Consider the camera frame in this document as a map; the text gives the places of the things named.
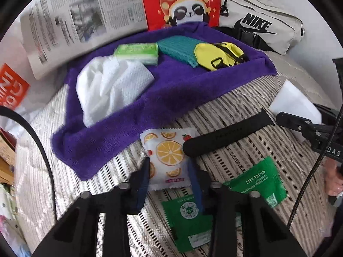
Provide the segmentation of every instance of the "mattress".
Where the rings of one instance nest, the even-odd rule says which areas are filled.
[[[318,83],[287,56],[273,52],[267,55],[276,66],[277,76],[264,76],[243,85],[213,101],[195,108],[166,127],[195,127],[205,134],[251,117],[261,108],[268,109],[286,78],[315,103],[333,107]],[[111,190],[128,179],[141,165],[145,153],[137,140],[109,161],[92,179],[80,181],[75,173],[58,160],[51,148],[51,137],[64,123],[68,86],[65,85],[37,115],[32,127],[42,141],[54,175],[57,215],[60,217],[85,190],[99,194]],[[275,117],[268,111],[275,122]],[[271,156],[284,186],[287,198],[275,212],[287,222],[299,190],[318,154],[308,141],[300,144],[285,128],[266,127],[250,136],[198,159],[200,166],[214,181],[237,177],[264,157]],[[49,176],[33,139],[25,133],[17,143],[15,183],[18,220],[31,251],[34,251],[54,224]],[[138,216],[128,216],[128,232],[132,256],[206,256],[208,245],[180,254],[162,208],[162,201],[191,194],[191,188],[148,192],[144,208]],[[291,231],[308,256],[312,256],[330,225],[334,208],[326,201],[323,167],[314,175],[294,218]],[[100,217],[97,256],[101,256],[104,217]],[[242,256],[242,232],[237,231],[237,255]]]

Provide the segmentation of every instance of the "teal knitted fabric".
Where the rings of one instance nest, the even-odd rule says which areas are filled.
[[[157,42],[158,49],[178,61],[187,63],[192,67],[199,66],[197,59],[194,55],[195,46],[199,43],[203,43],[197,39],[184,36],[167,37]]]

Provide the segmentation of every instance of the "screw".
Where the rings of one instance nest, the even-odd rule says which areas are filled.
[[[128,190],[130,188],[130,183],[120,183],[118,185],[118,187],[121,189],[121,190]]]
[[[250,192],[250,196],[253,198],[259,198],[261,196],[261,193],[259,193],[257,190],[253,190]]]
[[[88,197],[90,197],[92,194],[89,191],[84,191],[83,193],[81,193],[80,197],[82,199],[86,199]]]
[[[221,188],[222,187],[222,183],[220,183],[220,182],[212,182],[210,186],[211,186],[211,188]]]

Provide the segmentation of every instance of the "nike logo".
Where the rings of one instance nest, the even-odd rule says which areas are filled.
[[[245,23],[246,25],[249,25],[253,28],[245,27],[242,25],[242,23]],[[258,16],[252,15],[252,14],[247,14],[246,17],[241,18],[235,23],[235,29],[244,29],[247,32],[251,33],[266,33],[266,34],[276,34],[272,32],[268,32],[267,28],[271,25],[270,22],[267,20],[264,20],[263,18],[260,18]]]

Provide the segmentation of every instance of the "yellow pouch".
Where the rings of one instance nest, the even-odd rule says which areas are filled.
[[[199,43],[194,49],[194,54],[199,65],[211,71],[231,67],[249,60],[242,49],[230,42]]]

